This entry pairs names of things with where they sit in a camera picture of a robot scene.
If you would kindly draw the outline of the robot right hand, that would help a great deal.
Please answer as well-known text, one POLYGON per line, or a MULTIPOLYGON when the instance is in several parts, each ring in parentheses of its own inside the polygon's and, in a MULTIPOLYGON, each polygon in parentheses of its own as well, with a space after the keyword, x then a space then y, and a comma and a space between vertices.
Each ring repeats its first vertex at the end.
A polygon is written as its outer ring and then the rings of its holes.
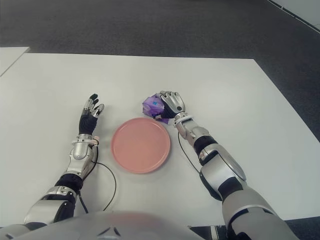
POLYGON ((164 105, 164 109, 159 115, 162 119, 173 119, 176 115, 186 111, 185 104, 178 92, 161 91, 156 94, 156 97, 164 105))

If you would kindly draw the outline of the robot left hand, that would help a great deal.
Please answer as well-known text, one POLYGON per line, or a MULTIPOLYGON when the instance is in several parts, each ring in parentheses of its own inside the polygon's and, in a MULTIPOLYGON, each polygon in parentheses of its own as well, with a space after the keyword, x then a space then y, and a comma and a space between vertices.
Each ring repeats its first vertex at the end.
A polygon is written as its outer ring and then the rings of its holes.
POLYGON ((78 125, 79 135, 92 135, 96 126, 98 118, 103 112, 105 105, 98 104, 98 94, 92 94, 85 102, 78 125))

